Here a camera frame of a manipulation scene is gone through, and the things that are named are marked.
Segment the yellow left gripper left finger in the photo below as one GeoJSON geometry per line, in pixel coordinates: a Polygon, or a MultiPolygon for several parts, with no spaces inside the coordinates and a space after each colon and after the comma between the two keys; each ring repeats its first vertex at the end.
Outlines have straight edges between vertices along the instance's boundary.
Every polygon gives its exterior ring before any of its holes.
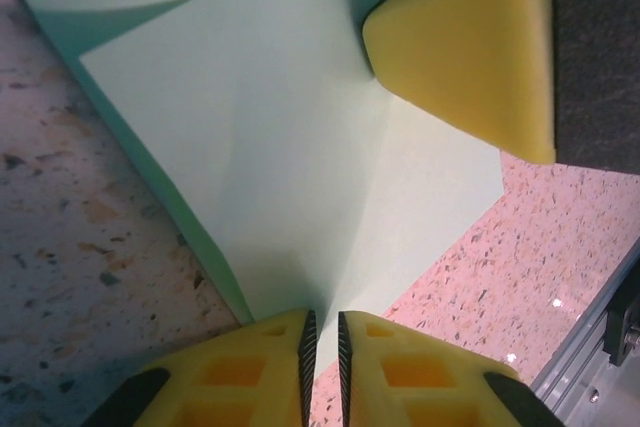
{"type": "Polygon", "coordinates": [[[312,310],[186,347],[127,378],[81,427],[309,427],[317,352],[312,310]]]}

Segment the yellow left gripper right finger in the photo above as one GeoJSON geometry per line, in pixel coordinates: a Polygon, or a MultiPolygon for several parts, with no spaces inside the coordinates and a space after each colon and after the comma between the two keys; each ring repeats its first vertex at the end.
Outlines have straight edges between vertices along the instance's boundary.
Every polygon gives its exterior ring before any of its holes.
{"type": "Polygon", "coordinates": [[[341,312],[343,427],[565,427],[511,367],[373,314],[341,312]]]}

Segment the light green paper sheet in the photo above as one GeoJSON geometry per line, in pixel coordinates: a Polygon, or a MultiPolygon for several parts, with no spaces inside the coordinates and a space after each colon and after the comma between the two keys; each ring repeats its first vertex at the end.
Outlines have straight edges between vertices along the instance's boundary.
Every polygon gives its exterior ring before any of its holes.
{"type": "Polygon", "coordinates": [[[237,317],[383,313],[503,195],[498,151],[383,88],[378,0],[25,0],[166,205],[213,242],[237,317]]]}

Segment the aluminium mounting rail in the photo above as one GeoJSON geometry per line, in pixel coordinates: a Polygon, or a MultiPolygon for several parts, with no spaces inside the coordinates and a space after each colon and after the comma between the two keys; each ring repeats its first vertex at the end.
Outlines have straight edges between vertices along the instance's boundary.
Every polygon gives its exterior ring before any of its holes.
{"type": "Polygon", "coordinates": [[[532,383],[566,427],[640,427],[640,352],[609,363],[609,309],[640,308],[640,238],[532,383]]]}

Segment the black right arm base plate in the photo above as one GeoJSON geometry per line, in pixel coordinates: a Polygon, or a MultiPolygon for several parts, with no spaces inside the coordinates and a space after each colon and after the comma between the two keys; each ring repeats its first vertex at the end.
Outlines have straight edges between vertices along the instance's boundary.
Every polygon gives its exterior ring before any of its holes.
{"type": "Polygon", "coordinates": [[[621,367],[634,350],[640,352],[640,308],[608,310],[603,349],[615,367],[621,367]]]}

